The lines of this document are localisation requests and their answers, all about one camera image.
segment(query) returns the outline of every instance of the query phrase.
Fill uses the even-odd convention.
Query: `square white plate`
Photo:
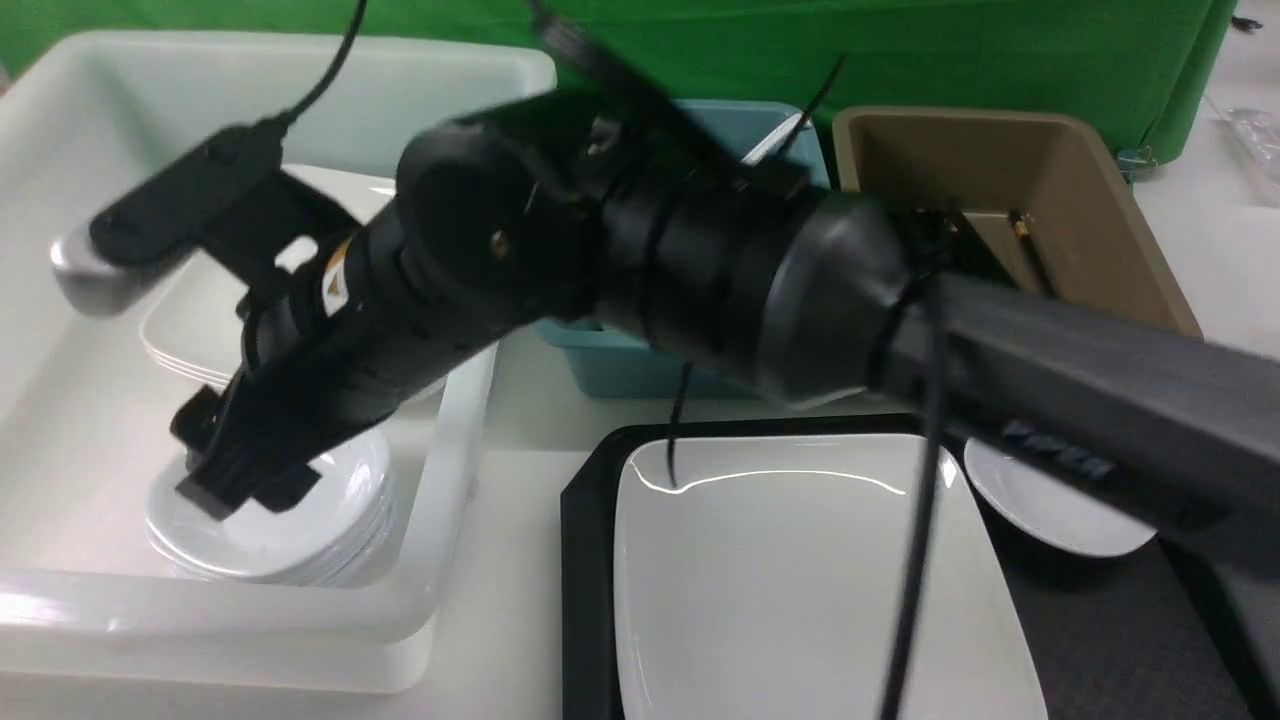
[[[689,438],[632,454],[614,612],[628,720],[876,716],[923,441]],[[943,454],[904,719],[1047,717],[995,550]]]

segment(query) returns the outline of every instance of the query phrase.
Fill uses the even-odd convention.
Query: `black cable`
[[[356,36],[360,35],[360,26],[365,22],[365,6],[367,4],[369,0],[356,0],[356,12],[351,15],[351,22],[347,24],[347,32],[342,36],[342,44],[338,45],[338,53],[333,56],[333,60],[329,61],[329,68],[325,70],[324,76],[321,76],[320,82],[317,82],[310,92],[303,95],[302,100],[298,100],[297,105],[280,113],[279,119],[285,127],[296,123],[297,119],[302,117],[302,113],[310,110],[311,106],[315,105],[316,100],[320,100],[320,96],[329,90],[330,85],[333,85],[333,81],[338,77],[338,72],[347,63],[347,55],[351,54],[351,46],[356,44]]]
[[[791,146],[795,145],[796,138],[799,138],[800,133],[804,132],[804,127],[809,124],[809,120],[813,118],[813,114],[818,110],[818,105],[822,105],[822,101],[826,100],[827,94],[831,92],[832,87],[835,87],[836,78],[840,77],[840,69],[845,67],[845,58],[847,56],[849,53],[841,53],[836,58],[836,64],[832,65],[831,70],[827,72],[827,78],[822,81],[822,86],[818,88],[818,92],[809,99],[809,104],[805,106],[804,111],[800,113],[800,122],[796,123],[796,127],[791,128],[791,132],[787,133],[786,140],[783,140],[782,143],[778,145],[778,149],[774,152],[774,155],[777,155],[778,158],[783,158],[786,156],[787,152],[791,151]]]
[[[931,331],[929,364],[925,370],[928,386],[923,411],[924,464],[920,468],[919,495],[915,498],[914,524],[902,580],[902,603],[899,607],[893,650],[890,656],[888,671],[884,675],[879,720],[896,720],[902,707],[902,691],[910,669],[911,644],[915,638],[920,594],[924,587],[925,556],[929,550],[929,534],[933,529],[933,509],[938,492],[938,457],[942,452],[942,428],[946,416],[947,329],[942,299],[936,278],[929,277],[920,282],[923,283],[922,304]]]
[[[671,489],[677,489],[676,482],[676,432],[680,429],[680,414],[685,411],[685,396],[689,395],[689,380],[694,377],[694,364],[680,366],[680,384],[676,386],[676,400],[671,404],[671,420],[667,421],[667,475]]]

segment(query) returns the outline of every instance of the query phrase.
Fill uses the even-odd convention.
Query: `warning label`
[[[325,315],[333,318],[338,310],[347,305],[351,292],[347,290],[347,247],[351,238],[338,246],[338,250],[329,256],[329,263],[324,266],[324,275],[320,278],[320,299],[324,302]]]

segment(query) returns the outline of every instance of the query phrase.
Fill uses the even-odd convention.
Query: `white tabletop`
[[[1231,31],[1211,81],[1219,108],[1280,115],[1280,1],[1240,0],[1267,24]],[[1280,196],[1251,174],[1213,108],[1201,106],[1184,156],[1137,197],[1211,340],[1280,357]],[[0,715],[13,720],[558,720],[559,492],[614,428],[660,423],[667,402],[590,401],[563,357],[521,332],[506,341],[454,575],[422,683],[398,696],[0,676]],[[557,406],[556,420],[545,409]],[[852,401],[826,413],[874,411]],[[692,402],[686,419],[785,413],[758,402]]]

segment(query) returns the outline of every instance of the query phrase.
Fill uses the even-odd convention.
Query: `dish rack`
[[[146,544],[143,496],[180,452],[169,418],[198,384],[147,357],[137,331],[150,302],[78,316],[49,265],[55,236],[218,127],[293,101],[337,44],[88,33],[0,101],[0,671],[355,692],[422,675],[497,348],[448,377],[438,411],[433,400],[384,423],[403,495],[349,587],[173,579]],[[554,85],[536,51],[361,38],[285,161],[393,176],[422,128]]]

